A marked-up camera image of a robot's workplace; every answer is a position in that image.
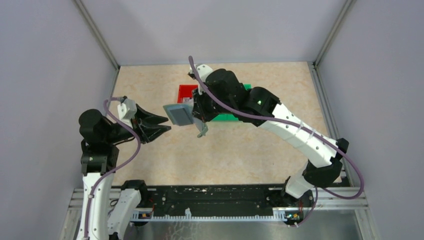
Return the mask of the sage green card holder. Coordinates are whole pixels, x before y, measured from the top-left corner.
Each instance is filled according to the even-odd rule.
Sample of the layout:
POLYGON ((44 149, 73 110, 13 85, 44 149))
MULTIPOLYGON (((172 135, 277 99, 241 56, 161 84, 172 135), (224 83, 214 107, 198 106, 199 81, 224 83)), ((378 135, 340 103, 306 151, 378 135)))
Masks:
POLYGON ((206 135, 208 129, 208 126, 206 123, 202 122, 201 120, 195 118, 193 116, 193 106, 191 104, 184 104, 184 103, 175 103, 175 104, 167 104, 163 106, 163 109, 167 115, 167 117, 170 119, 170 110, 175 108, 185 108, 187 109, 188 114, 192 117, 193 124, 198 129, 199 133, 197 135, 197 138, 202 138, 206 135))

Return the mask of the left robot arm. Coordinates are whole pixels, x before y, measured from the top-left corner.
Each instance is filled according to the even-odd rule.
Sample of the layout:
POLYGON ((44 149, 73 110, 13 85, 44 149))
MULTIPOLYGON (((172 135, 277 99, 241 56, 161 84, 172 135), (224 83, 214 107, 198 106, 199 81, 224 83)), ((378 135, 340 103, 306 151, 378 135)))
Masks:
POLYGON ((169 119, 142 109, 136 103, 118 106, 119 122, 113 123, 97 109, 83 112, 79 119, 83 203, 79 240, 122 240, 134 210, 150 202, 144 180, 127 180, 111 205, 111 190, 116 171, 118 145, 135 140, 136 151, 171 130, 169 119))

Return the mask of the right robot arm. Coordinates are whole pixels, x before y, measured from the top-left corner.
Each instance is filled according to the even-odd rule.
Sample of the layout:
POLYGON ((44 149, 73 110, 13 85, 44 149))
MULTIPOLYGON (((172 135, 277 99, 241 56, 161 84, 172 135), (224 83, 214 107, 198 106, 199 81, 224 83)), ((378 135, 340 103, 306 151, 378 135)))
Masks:
POLYGON ((230 70, 213 70, 205 64, 188 73, 201 84, 193 91, 193 116, 204 123, 220 114, 232 114, 239 121, 276 134, 307 157, 307 163, 284 183, 278 197, 287 206, 295 206, 314 187, 327 188, 339 176, 342 155, 349 142, 320 134, 296 117, 280 99, 263 87, 246 89, 230 70))

